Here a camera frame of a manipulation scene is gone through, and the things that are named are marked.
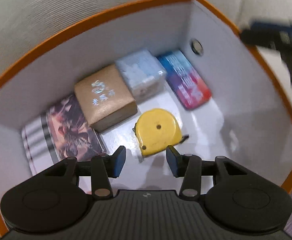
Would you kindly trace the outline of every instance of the plastic-wrapped box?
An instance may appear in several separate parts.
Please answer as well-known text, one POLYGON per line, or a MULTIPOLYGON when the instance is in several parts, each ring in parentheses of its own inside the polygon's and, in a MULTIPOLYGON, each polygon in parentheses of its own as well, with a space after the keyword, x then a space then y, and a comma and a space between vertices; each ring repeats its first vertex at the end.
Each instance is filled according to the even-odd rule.
POLYGON ((126 85, 137 102, 164 88, 167 72, 148 50, 141 50, 116 61, 126 85))

